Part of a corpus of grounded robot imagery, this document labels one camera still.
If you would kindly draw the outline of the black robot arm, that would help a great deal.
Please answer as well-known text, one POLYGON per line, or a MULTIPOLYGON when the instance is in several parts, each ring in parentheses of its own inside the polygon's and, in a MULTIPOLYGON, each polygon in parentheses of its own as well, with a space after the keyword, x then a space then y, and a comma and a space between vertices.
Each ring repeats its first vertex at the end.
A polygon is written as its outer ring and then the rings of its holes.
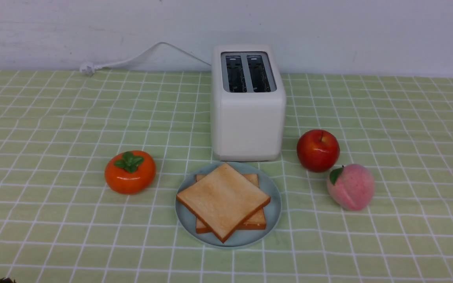
POLYGON ((0 283, 16 283, 16 281, 10 277, 0 278, 0 283))

